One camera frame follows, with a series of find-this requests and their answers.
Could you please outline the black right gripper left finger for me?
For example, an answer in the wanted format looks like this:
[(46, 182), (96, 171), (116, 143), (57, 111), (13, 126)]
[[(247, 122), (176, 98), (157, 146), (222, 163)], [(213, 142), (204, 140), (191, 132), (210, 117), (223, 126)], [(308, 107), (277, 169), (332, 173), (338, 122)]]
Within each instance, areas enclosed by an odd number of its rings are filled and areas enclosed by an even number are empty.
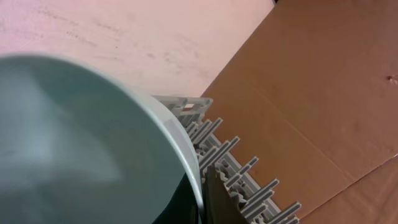
[(153, 224), (198, 224), (198, 206), (185, 174), (170, 202)]

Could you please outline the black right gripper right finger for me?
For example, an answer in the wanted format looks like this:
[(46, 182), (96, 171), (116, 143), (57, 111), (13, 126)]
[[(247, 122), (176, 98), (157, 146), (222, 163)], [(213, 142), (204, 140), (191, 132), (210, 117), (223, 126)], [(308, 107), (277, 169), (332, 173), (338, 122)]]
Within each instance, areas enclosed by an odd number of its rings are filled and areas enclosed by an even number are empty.
[(248, 224), (238, 209), (238, 204), (229, 196), (214, 165), (207, 168), (203, 184), (205, 223)]

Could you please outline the light blue rice bowl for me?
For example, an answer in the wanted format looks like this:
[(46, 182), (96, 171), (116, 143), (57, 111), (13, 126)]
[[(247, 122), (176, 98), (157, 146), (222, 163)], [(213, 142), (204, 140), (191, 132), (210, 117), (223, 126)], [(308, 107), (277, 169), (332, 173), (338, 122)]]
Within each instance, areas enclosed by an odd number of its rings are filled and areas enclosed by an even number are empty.
[(153, 223), (198, 160), (155, 97), (90, 67), (1, 57), (1, 223)]

